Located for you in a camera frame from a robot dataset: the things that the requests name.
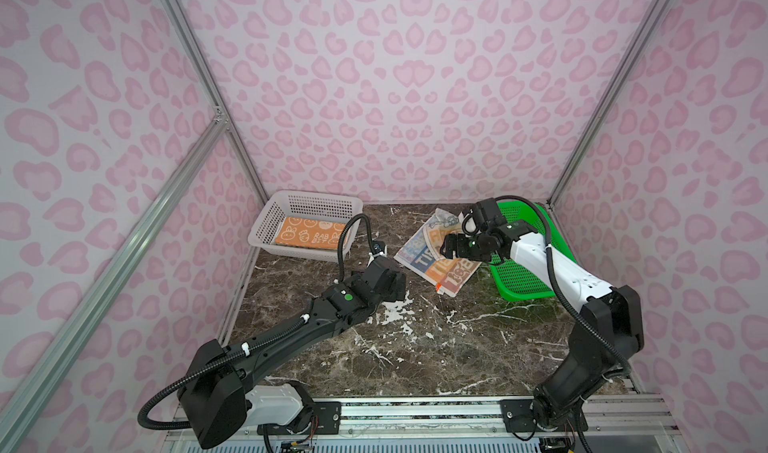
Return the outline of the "pale blue patterned towel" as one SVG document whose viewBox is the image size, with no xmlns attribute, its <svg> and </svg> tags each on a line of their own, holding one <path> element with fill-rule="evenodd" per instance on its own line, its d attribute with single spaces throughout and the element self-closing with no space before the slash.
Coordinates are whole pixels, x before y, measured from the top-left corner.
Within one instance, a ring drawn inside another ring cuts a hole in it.
<svg viewBox="0 0 768 453">
<path fill-rule="evenodd" d="M 438 294 L 455 297 L 480 267 L 479 262 L 440 254 L 445 236 L 460 232 L 459 217 L 437 208 L 395 254 L 395 260 L 432 284 Z"/>
</svg>

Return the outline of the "green plastic basket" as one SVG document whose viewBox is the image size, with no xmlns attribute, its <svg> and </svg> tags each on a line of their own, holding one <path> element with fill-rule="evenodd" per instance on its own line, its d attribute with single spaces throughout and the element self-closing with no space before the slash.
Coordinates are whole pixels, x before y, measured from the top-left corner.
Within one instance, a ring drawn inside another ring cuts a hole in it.
<svg viewBox="0 0 768 453">
<path fill-rule="evenodd" d="M 562 263 L 565 258 L 575 261 L 569 244 L 545 207 L 536 205 L 538 213 L 535 213 L 523 202 L 504 201 L 499 204 L 499 208 L 509 223 L 523 221 L 533 226 L 540 235 L 545 233 L 542 220 L 546 219 L 552 247 L 558 251 L 558 254 L 554 255 L 555 264 Z M 513 248 L 511 259 L 502 261 L 497 256 L 494 257 L 490 271 L 504 300 L 518 302 L 555 296 L 549 283 L 543 242 L 543 238 L 524 240 Z"/>
</svg>

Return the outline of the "orange bunny towel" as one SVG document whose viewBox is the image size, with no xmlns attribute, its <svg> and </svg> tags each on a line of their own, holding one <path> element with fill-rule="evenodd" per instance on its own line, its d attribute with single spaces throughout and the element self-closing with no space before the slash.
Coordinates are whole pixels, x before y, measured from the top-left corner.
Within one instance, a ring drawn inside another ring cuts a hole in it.
<svg viewBox="0 0 768 453">
<path fill-rule="evenodd" d="M 286 217 L 276 233 L 274 243 L 292 248 L 335 250 L 344 228 L 344 223 Z"/>
</svg>

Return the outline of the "white plastic basket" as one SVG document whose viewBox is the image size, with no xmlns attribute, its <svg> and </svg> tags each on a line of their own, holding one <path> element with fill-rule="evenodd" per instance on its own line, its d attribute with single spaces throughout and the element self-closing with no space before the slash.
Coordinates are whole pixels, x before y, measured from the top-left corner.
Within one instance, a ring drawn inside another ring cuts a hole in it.
<svg viewBox="0 0 768 453">
<path fill-rule="evenodd" d="M 354 197 L 281 191 L 260 212 L 248 242 L 272 255 L 336 262 L 342 230 L 362 210 Z"/>
</svg>

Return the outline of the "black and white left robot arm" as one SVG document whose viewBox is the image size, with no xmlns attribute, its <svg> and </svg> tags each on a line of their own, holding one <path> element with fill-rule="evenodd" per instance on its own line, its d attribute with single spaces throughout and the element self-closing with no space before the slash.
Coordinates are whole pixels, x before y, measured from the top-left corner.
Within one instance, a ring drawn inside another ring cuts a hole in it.
<svg viewBox="0 0 768 453">
<path fill-rule="evenodd" d="M 232 437 L 256 408 L 246 395 L 266 376 L 311 346 L 339 336 L 374 316 L 383 302 L 405 299 L 406 275 L 399 263 L 379 256 L 362 272 L 331 285 L 311 300 L 308 311 L 240 344 L 211 340 L 199 347 L 189 375 L 220 365 L 182 386 L 182 409 L 200 447 Z"/>
</svg>

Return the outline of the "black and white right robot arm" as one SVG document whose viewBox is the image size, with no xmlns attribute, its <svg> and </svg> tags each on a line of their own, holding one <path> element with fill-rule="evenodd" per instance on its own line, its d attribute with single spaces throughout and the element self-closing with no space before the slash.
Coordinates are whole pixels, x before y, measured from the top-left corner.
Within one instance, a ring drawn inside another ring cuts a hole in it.
<svg viewBox="0 0 768 453">
<path fill-rule="evenodd" d="M 516 200 L 533 211 L 539 227 L 506 218 L 502 203 Z M 604 384 L 631 375 L 629 360 L 644 347 L 639 294 L 596 277 L 557 250 L 551 225 L 533 202 L 506 195 L 472 205 L 461 215 L 459 231 L 445 235 L 440 254 L 513 262 L 548 286 L 574 319 L 568 354 L 533 392 L 531 413 L 539 428 L 550 431 L 577 419 Z"/>
</svg>

